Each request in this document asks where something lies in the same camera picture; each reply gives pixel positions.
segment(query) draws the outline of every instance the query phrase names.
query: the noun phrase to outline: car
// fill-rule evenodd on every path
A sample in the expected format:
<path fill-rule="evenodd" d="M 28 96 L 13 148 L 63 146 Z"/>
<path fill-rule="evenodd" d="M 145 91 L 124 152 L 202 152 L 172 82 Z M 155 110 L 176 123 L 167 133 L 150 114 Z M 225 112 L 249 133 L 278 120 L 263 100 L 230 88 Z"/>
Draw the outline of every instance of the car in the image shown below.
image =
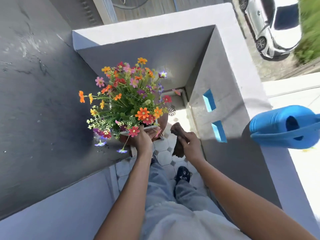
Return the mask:
<path fill-rule="evenodd" d="M 289 54 L 302 38 L 298 0 L 239 0 L 265 57 Z"/>

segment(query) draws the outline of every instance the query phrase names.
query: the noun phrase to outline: green grass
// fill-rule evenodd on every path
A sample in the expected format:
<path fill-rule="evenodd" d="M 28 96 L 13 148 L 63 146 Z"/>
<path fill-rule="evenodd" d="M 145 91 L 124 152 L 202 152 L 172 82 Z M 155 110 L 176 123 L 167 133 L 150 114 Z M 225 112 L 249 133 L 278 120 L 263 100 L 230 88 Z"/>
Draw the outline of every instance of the green grass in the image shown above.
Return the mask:
<path fill-rule="evenodd" d="M 300 0 L 303 37 L 294 54 L 302 64 L 320 57 L 320 0 Z"/>

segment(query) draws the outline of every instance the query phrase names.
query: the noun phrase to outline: car window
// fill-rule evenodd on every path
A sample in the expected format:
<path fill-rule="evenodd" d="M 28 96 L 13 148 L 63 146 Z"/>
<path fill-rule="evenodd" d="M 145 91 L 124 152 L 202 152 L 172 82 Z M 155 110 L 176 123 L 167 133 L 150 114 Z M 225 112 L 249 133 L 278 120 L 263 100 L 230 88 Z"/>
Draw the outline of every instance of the car window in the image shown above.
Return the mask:
<path fill-rule="evenodd" d="M 298 4 L 285 7 L 278 7 L 274 20 L 274 29 L 283 30 L 294 28 L 299 25 Z"/>
<path fill-rule="evenodd" d="M 264 12 L 268 18 L 268 22 L 271 24 L 273 20 L 273 15 L 275 13 L 275 3 L 274 0 L 261 0 Z"/>

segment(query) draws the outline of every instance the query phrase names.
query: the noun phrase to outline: flower bouquet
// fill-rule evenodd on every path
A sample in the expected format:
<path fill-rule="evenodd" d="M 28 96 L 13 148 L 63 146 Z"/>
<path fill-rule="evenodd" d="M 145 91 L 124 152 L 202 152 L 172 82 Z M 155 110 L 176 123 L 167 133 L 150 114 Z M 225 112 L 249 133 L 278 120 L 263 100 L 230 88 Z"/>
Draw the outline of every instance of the flower bouquet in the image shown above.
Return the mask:
<path fill-rule="evenodd" d="M 168 95 L 161 96 L 164 88 L 160 80 L 167 77 L 165 71 L 156 74 L 154 69 L 143 67 L 146 59 L 138 58 L 138 63 L 130 67 L 128 63 L 120 62 L 116 67 L 104 67 L 101 70 L 106 75 L 97 77 L 97 86 L 103 88 L 97 96 L 92 93 L 84 95 L 79 91 L 80 102 L 85 102 L 85 97 L 89 98 L 90 104 L 98 100 L 98 105 L 93 105 L 90 109 L 93 118 L 87 120 L 89 129 L 93 129 L 99 143 L 96 146 L 103 146 L 106 140 L 112 135 L 119 139 L 120 134 L 129 137 L 137 136 L 140 132 L 138 126 L 143 124 L 144 129 L 158 126 L 157 119 L 167 113 L 166 107 L 161 105 L 171 102 Z M 118 152 L 126 153 L 126 144 Z"/>

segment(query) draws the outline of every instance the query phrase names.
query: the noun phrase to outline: blue vent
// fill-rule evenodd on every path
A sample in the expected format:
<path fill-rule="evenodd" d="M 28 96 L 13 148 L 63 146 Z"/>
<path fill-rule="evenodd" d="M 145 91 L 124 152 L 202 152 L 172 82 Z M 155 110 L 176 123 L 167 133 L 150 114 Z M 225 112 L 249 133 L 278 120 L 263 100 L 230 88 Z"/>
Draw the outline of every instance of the blue vent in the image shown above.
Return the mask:
<path fill-rule="evenodd" d="M 211 112 L 217 108 L 216 104 L 214 103 L 214 96 L 212 95 L 211 89 L 203 94 L 203 100 L 208 112 Z"/>
<path fill-rule="evenodd" d="M 218 142 L 227 142 L 226 134 L 224 133 L 221 120 L 212 123 L 212 129 Z"/>

